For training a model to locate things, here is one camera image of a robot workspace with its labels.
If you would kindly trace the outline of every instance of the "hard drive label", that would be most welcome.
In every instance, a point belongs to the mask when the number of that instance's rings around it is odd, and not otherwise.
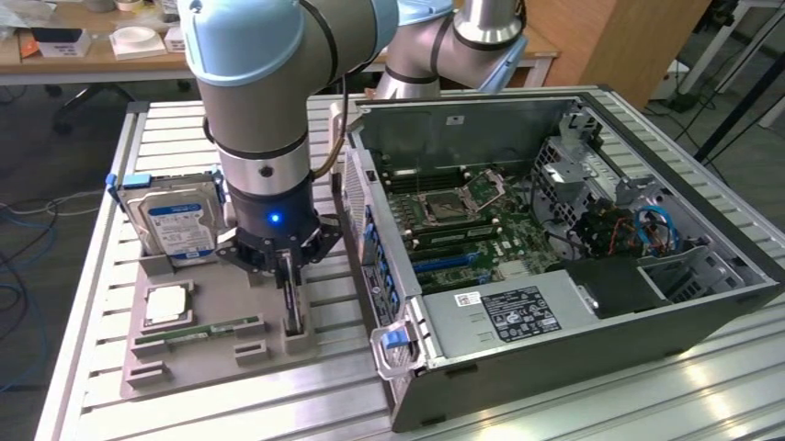
[[[204,215],[200,204],[154,207],[148,210],[160,247],[175,259],[192,259],[212,253],[215,243],[209,229],[199,219]]]
[[[484,296],[482,304],[499,339],[506,343],[562,329],[536,287]]]

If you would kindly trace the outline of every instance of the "floor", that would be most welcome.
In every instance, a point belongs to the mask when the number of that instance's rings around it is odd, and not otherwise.
[[[710,35],[693,36],[682,51],[682,61],[695,62],[702,49],[707,45]],[[723,52],[706,71],[711,74],[723,58],[735,53],[738,43],[729,41]],[[765,56],[755,56],[751,65],[745,69],[731,91],[714,99],[715,110],[705,110],[702,116],[690,128],[690,134],[697,142],[703,142],[710,136],[717,124],[722,121],[731,107],[738,102],[755,79],[759,77],[771,60]],[[172,101],[197,99],[195,91],[177,91],[173,81],[137,83],[125,85],[126,90],[137,99],[148,101]],[[42,87],[26,87],[24,95],[10,104],[0,104],[0,202],[28,198],[57,198],[76,192],[102,188],[105,171],[113,157],[113,150],[125,105],[122,101],[109,95],[98,96],[80,109],[74,115],[73,132],[68,136],[52,134],[49,116],[72,96],[80,87],[64,86],[60,97],[48,97]],[[18,94],[20,87],[12,87],[10,92]],[[761,99],[749,112],[745,120],[738,124],[738,130],[771,104],[785,92],[785,77],[779,77],[771,92]],[[0,101],[8,99],[0,90]],[[667,109],[652,103],[650,108],[656,114]],[[686,124],[697,109],[685,114],[672,113],[671,116]],[[650,117],[654,123],[674,136],[681,131],[670,117]],[[689,140],[679,140],[690,151],[695,150]],[[785,228],[785,205],[781,204],[781,189],[785,188],[785,118],[777,121],[771,130],[754,126],[747,135],[733,145],[715,161],[721,173],[729,184],[745,200],[757,208],[767,219]],[[78,211],[96,206],[98,198],[92,196],[73,199],[61,206],[62,211]],[[34,209],[38,203],[32,203],[16,209]],[[45,323],[45,334],[49,338],[48,357],[40,360],[40,329],[37,323],[25,319],[22,326],[8,339],[0,340],[0,389],[6,382],[24,372],[30,364],[40,367],[22,381],[21,386],[12,391],[0,393],[0,439],[28,440],[36,430],[37,418],[48,378],[52,375],[53,363],[60,345],[60,335],[65,329],[72,296],[76,290],[86,251],[86,244],[92,232],[94,213],[80,216],[60,217],[56,222],[56,240],[52,250],[29,267],[20,267],[24,282],[29,292],[36,296]],[[46,223],[46,215],[33,215],[21,218],[29,223]],[[5,255],[26,244],[40,233],[40,230],[21,227],[0,218],[0,252]],[[33,255],[41,248],[33,248]],[[8,273],[0,272],[0,283],[12,282]],[[8,292],[0,290],[0,309],[8,305]],[[10,312],[0,312],[0,332],[4,332],[10,318]]]

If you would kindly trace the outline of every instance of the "blue cable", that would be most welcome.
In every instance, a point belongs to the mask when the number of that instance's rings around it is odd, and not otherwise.
[[[22,260],[21,262],[18,262],[14,265],[16,269],[25,269],[52,250],[53,242],[56,239],[56,230],[53,227],[49,227],[49,225],[44,225],[41,223],[24,222],[21,220],[13,219],[12,217],[9,217],[5,214],[0,214],[0,217],[21,227],[36,228],[38,230],[46,230],[49,232],[48,241],[46,241],[46,244],[44,245],[42,249],[36,253],[36,255],[33,255],[26,260]],[[6,273],[6,272],[8,272],[6,268],[0,268],[0,273]]]
[[[9,382],[5,386],[0,388],[0,393],[5,392],[13,386],[20,384],[33,373],[36,373],[40,369],[45,367],[46,361],[46,352],[49,351],[49,345],[46,342],[46,329],[44,327],[44,314],[40,311],[40,307],[37,305],[36,298],[26,292],[26,289],[21,289],[16,285],[10,285],[8,283],[0,283],[0,288],[6,288],[13,290],[18,295],[24,296],[24,299],[29,303],[30,310],[37,316],[37,325],[40,330],[40,354],[37,355],[37,360],[33,364],[24,370],[24,372]]]
[[[644,207],[642,207],[640,209],[638,209],[635,211],[635,219],[632,220],[632,224],[635,226],[635,230],[638,231],[638,237],[640,237],[642,242],[651,246],[651,241],[648,241],[648,236],[646,235],[646,232],[642,229],[642,223],[640,223],[640,214],[644,212],[654,212],[656,213],[659,216],[662,216],[662,219],[664,220],[664,225],[668,229],[668,231],[671,232],[671,238],[672,238],[672,249],[676,250],[678,249],[678,232],[675,230],[675,227],[672,225],[672,219],[671,219],[671,215],[668,214],[668,212],[658,207],[656,205],[646,205]]]

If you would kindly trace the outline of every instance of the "hard drive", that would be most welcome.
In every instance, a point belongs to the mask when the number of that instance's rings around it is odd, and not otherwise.
[[[165,254],[175,267],[216,260],[216,239],[224,229],[220,180],[219,173],[208,172],[128,175],[118,186],[108,182],[145,255]]]

